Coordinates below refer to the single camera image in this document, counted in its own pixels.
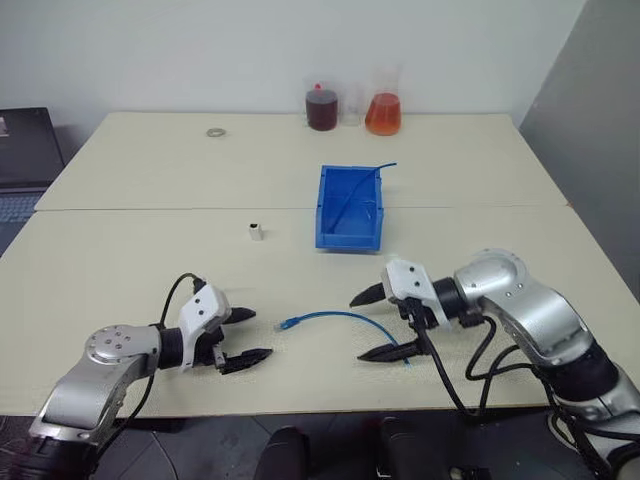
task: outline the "laptop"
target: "laptop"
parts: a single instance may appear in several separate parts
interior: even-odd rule
[[[63,168],[46,108],[0,110],[0,255]]]

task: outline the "orange liquid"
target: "orange liquid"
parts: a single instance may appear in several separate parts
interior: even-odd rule
[[[371,106],[364,124],[376,135],[394,135],[400,130],[400,99],[393,93],[378,93],[371,100]]]

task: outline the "blue plastic bin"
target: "blue plastic bin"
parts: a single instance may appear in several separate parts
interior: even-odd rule
[[[316,209],[316,248],[380,250],[379,167],[323,165]]]

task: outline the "white table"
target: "white table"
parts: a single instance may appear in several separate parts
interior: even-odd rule
[[[406,115],[377,137],[298,115],[113,113],[37,209],[313,208],[321,165],[393,161],[385,207],[566,205],[507,115]]]
[[[249,238],[250,222],[262,223],[263,241]],[[411,369],[356,360],[386,343],[367,325],[332,317],[280,333],[273,326],[347,308],[356,293],[379,281],[385,255],[422,262],[437,279],[485,247],[516,252],[532,275],[562,292],[640,384],[640,307],[569,207],[389,208],[376,256],[319,253],[313,239],[313,209],[36,213],[0,260],[0,414],[36,412],[95,329],[157,321],[167,289],[184,271],[223,288],[233,304],[258,311],[256,319],[227,328],[226,351],[265,346],[275,352],[224,377],[213,368],[160,372],[143,416],[450,407],[430,359],[413,359]],[[185,287],[169,324],[187,297]],[[400,341],[412,338],[390,304],[359,311]],[[484,333],[485,327],[433,333],[468,405],[477,403],[480,385],[465,381],[463,370]],[[498,335],[487,359],[509,343]],[[130,389],[128,405],[143,383]],[[527,372],[497,379],[490,398],[494,406],[542,403],[543,391]]]

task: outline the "robotic arm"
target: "robotic arm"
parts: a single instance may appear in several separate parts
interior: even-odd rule
[[[31,425],[11,478],[87,478],[123,428],[113,432],[127,387],[149,377],[146,400],[157,369],[179,366],[184,372],[214,365],[224,375],[267,358],[270,349],[236,357],[221,350],[222,325],[253,316],[253,310],[232,308],[221,290],[194,276],[194,295],[180,310],[178,328],[112,325],[93,333],[78,363],[58,381]]]
[[[484,250],[453,278],[433,283],[421,265],[393,260],[382,273],[382,283],[362,292],[351,306],[384,298],[398,305],[418,340],[378,347],[361,359],[395,361],[433,354],[428,329],[447,328],[452,318],[477,325],[481,320],[474,318],[490,313],[553,392],[561,418],[592,471],[599,478],[640,478],[640,393],[569,302],[530,277],[518,257]]]

